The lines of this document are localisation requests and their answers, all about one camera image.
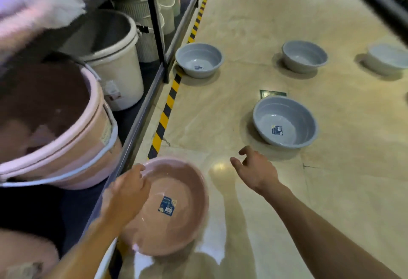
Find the plastic basin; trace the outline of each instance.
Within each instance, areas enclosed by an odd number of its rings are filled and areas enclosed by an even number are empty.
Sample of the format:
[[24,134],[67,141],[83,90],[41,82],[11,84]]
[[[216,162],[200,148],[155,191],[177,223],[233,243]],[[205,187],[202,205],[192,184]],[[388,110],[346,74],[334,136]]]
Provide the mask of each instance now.
[[312,113],[284,96],[268,96],[258,101],[252,118],[259,134],[271,145],[302,148],[317,137],[318,125]]
[[364,64],[379,74],[393,75],[408,68],[408,51],[389,44],[378,44],[369,49]]
[[197,237],[208,212],[207,188],[201,172],[179,159],[154,158],[145,167],[150,195],[122,239],[144,255],[168,255]]
[[176,61],[187,75],[203,79],[215,73],[224,62],[224,56],[210,44],[190,43],[176,51]]
[[283,61],[292,71],[307,74],[327,63],[327,53],[308,41],[292,40],[283,44]]

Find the beige tile floor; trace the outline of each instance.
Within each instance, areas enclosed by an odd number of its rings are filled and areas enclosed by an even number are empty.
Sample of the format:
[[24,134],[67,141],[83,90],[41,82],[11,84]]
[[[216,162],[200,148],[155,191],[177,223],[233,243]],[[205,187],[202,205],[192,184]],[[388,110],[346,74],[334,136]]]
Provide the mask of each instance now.
[[[310,76],[284,69],[280,47],[290,39],[318,43],[329,64]],[[408,278],[408,78],[381,78],[358,63],[370,44],[398,39],[361,0],[208,0],[196,41],[219,47],[226,61],[209,80],[183,77],[159,156],[201,169],[207,223],[176,256],[127,256],[120,279],[312,278],[274,210],[229,164],[247,144],[299,199]],[[135,162],[147,158],[169,89]],[[300,151],[265,144],[251,124],[260,89],[305,104],[318,139]]]

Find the bucket handle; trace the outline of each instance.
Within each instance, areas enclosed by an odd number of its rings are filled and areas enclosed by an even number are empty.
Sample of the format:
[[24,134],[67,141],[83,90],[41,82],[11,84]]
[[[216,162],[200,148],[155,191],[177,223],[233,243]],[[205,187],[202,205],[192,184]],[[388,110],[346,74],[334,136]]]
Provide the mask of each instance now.
[[28,186],[32,186],[32,185],[41,185],[41,184],[49,184],[51,182],[55,182],[55,181],[60,181],[60,180],[64,180],[66,178],[69,178],[75,174],[78,174],[82,171],[84,171],[87,168],[90,168],[92,165],[94,165],[96,162],[99,161],[100,158],[102,158],[102,156],[105,155],[105,153],[107,153],[114,145],[116,142],[116,138],[118,136],[118,124],[116,123],[116,120],[113,116],[113,113],[111,111],[111,109],[109,108],[108,104],[106,102],[104,102],[103,105],[106,113],[108,114],[109,120],[112,124],[112,131],[110,134],[110,139],[109,142],[106,144],[106,146],[92,159],[90,160],[88,163],[82,165],[81,167],[74,169],[70,172],[64,173],[62,175],[59,176],[55,176],[52,178],[46,178],[46,179],[40,179],[40,180],[33,180],[33,181],[21,181],[21,182],[3,182],[0,183],[0,188],[13,188],[13,187],[28,187]]

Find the blue sticker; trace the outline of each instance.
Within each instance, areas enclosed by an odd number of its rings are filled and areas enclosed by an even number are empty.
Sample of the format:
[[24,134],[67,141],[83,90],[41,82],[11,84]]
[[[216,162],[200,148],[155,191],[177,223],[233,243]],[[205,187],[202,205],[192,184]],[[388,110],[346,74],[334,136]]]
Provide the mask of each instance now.
[[159,210],[160,212],[171,216],[174,211],[174,207],[176,206],[177,201],[174,199],[171,199],[170,197],[163,197],[163,200],[161,201]]
[[279,125],[275,125],[272,127],[272,134],[274,135],[283,135],[283,129]]

